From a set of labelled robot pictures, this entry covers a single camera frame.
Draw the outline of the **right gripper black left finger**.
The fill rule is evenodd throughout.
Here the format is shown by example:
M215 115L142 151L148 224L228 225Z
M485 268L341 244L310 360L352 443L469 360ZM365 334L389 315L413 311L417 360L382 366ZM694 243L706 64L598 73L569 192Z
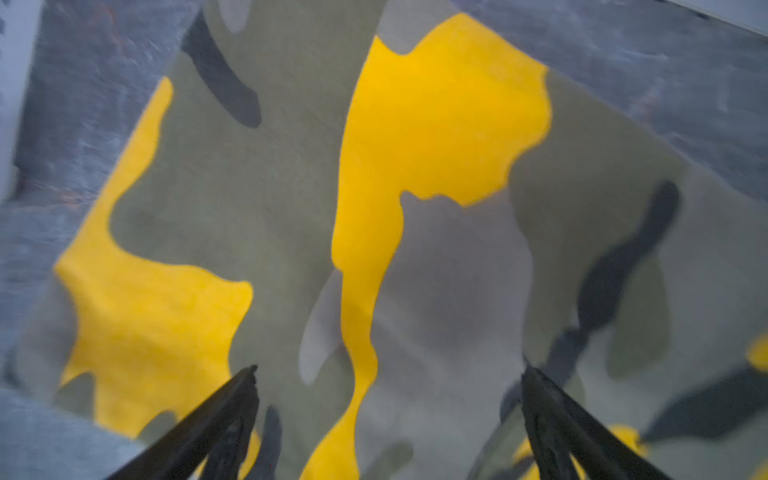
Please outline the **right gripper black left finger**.
M239 371L112 479L235 479L248 452L259 408L257 366Z

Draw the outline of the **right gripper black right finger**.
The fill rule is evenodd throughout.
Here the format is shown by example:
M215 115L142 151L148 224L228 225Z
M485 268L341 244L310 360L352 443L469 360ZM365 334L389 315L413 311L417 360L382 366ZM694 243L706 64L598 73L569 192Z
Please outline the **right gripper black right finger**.
M528 440L542 479L666 479L668 476L622 443L541 370L527 366L521 406Z

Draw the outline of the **camouflage yellow green trousers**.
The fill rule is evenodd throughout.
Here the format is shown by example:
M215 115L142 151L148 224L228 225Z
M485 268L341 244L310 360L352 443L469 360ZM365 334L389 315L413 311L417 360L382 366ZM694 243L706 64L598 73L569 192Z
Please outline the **camouflage yellow green trousers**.
M643 479L765 478L765 202L473 7L205 7L11 381L151 444L254 366L242 478L535 479L534 366Z

